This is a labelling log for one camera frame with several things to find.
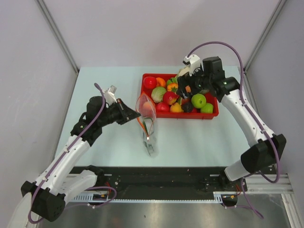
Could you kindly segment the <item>peach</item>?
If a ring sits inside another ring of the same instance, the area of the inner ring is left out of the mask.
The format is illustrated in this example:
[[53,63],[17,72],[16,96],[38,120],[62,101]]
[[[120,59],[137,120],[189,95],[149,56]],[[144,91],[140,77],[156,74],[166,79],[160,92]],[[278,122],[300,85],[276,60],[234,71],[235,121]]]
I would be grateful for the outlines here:
[[154,114],[154,105],[150,101],[146,101],[141,106],[141,113],[143,116]]

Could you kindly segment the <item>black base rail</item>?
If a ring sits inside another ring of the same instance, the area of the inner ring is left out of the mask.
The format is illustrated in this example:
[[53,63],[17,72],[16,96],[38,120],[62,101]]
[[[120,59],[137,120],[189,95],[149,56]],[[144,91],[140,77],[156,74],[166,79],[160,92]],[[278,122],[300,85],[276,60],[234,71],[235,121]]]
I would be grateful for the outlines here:
[[118,200],[209,200],[214,192],[239,194],[245,181],[229,182],[222,167],[94,167],[95,186]]

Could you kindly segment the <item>orange bell pepper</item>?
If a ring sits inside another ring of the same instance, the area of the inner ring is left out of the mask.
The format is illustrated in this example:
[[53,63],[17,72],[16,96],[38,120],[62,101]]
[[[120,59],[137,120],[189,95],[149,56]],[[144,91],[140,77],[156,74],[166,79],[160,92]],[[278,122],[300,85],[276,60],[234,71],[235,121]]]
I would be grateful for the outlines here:
[[178,90],[178,84],[177,83],[171,83],[167,85],[167,91],[168,92],[174,92],[176,93]]

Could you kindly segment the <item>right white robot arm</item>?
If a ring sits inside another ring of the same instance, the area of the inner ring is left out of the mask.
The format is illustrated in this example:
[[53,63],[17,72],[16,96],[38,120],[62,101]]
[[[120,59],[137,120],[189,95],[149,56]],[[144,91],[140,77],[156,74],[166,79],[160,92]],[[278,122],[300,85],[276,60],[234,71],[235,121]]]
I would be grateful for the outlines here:
[[186,56],[185,67],[178,73],[178,95],[183,98],[207,90],[232,114],[243,131],[249,149],[234,164],[226,167],[219,178],[223,190],[231,190],[236,180],[250,176],[263,168],[279,164],[286,138],[275,134],[253,110],[242,87],[234,77],[226,77],[219,57],[201,60]]

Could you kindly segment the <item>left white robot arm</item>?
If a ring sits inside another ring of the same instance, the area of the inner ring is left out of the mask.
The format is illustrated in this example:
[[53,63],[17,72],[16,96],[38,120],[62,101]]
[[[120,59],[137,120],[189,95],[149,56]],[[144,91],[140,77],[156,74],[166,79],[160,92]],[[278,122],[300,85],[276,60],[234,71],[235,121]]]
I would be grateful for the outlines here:
[[21,186],[22,195],[32,194],[31,211],[53,222],[79,193],[91,187],[101,189],[105,184],[103,171],[92,165],[68,184],[64,180],[102,134],[103,127],[112,123],[123,125],[138,117],[140,113],[129,108],[120,98],[108,104],[102,96],[91,97],[61,153],[35,181],[26,181]]

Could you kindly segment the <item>white cauliflower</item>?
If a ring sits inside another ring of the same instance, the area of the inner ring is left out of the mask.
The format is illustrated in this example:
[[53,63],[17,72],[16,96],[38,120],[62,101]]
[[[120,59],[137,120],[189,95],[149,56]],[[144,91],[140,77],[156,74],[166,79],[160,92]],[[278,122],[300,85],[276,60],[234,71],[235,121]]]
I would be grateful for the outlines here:
[[185,68],[182,68],[179,70],[179,72],[177,73],[175,78],[177,79],[180,76],[189,75],[189,72],[190,72],[190,68],[188,66],[186,66]]

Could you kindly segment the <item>clear zip top bag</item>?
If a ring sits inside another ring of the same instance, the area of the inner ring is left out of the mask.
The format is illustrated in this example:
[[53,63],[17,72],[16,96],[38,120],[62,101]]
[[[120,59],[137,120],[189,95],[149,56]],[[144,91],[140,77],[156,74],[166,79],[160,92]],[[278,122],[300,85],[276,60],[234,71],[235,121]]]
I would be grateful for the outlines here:
[[135,110],[140,114],[137,117],[137,122],[140,125],[140,136],[146,153],[150,157],[156,157],[158,151],[154,128],[156,122],[155,104],[145,92],[142,92],[137,99]]

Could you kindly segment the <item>red apple top left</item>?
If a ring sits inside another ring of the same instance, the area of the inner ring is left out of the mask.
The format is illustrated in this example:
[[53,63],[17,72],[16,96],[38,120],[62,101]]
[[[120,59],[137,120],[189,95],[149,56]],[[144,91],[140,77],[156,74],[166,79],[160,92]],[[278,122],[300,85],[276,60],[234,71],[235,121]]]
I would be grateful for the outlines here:
[[143,86],[146,89],[154,89],[157,86],[157,79],[152,76],[147,76],[143,79]]

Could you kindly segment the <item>green onion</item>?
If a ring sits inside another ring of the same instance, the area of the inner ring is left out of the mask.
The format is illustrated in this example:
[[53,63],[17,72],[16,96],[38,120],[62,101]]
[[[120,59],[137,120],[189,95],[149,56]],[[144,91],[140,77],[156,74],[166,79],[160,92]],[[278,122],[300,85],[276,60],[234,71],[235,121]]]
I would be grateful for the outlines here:
[[154,120],[151,117],[140,117],[139,124],[142,128],[142,142],[147,154],[156,155],[156,135],[154,133]]

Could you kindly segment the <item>red plastic tray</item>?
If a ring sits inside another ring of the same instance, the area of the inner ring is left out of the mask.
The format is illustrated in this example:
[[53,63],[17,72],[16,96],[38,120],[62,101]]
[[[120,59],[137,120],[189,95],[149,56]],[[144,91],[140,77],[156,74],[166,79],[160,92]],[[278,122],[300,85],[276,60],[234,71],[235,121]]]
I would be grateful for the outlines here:
[[[144,86],[144,79],[147,77],[155,77],[155,78],[162,78],[166,82],[172,78],[175,77],[176,74],[143,74],[142,76],[142,85],[141,85],[141,93],[145,92],[149,97],[151,97],[152,90],[148,89]],[[210,103],[213,105],[213,112],[208,114],[208,113],[201,113],[200,110],[198,109],[196,112],[192,113],[173,113],[170,111],[161,111],[158,109],[156,111],[156,117],[157,118],[175,118],[175,119],[213,119],[214,117],[218,116],[219,114],[219,108],[218,108],[218,102],[215,97],[213,97],[210,93],[205,94],[207,103]]]

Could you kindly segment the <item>green melon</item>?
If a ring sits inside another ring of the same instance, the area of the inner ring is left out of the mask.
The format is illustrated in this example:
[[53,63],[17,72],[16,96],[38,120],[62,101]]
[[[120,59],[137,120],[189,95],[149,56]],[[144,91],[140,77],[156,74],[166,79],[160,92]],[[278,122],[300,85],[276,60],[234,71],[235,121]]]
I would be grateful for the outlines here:
[[208,89],[202,89],[199,93],[204,95],[206,93],[209,93],[209,90]]

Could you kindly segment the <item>green apple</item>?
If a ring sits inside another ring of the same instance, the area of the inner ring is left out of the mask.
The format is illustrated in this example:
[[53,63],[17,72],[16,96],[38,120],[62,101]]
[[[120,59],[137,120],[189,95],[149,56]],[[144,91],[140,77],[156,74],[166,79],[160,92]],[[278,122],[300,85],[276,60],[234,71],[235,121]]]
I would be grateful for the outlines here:
[[206,97],[202,94],[195,94],[192,98],[191,98],[191,103],[195,108],[199,108],[201,109],[206,103]]
[[201,113],[205,113],[205,114],[212,114],[212,113],[213,113],[213,109],[214,109],[213,104],[206,103],[206,104],[200,109],[200,112],[201,112]]

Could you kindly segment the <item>dark purple fruit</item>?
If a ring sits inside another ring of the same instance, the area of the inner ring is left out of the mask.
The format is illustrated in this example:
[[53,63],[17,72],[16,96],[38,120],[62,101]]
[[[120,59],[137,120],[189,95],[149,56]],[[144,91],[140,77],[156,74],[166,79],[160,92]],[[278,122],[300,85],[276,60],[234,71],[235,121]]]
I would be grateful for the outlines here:
[[191,102],[184,103],[181,107],[185,113],[191,113],[194,108]]

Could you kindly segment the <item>carrot piece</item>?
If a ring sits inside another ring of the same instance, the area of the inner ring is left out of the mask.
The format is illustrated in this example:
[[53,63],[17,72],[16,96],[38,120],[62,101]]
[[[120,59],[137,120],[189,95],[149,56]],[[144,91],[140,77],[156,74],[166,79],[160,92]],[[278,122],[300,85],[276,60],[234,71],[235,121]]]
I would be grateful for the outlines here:
[[187,91],[188,93],[190,93],[190,92],[191,92],[191,88],[190,88],[189,86],[186,86],[186,91]]

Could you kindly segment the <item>red apple bottom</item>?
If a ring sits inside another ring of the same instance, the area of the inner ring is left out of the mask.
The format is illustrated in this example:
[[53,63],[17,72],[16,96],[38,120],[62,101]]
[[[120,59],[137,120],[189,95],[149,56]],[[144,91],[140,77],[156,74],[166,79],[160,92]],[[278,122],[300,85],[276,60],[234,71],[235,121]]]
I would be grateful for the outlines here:
[[156,105],[157,113],[168,113],[170,112],[170,106],[164,102],[160,102]]

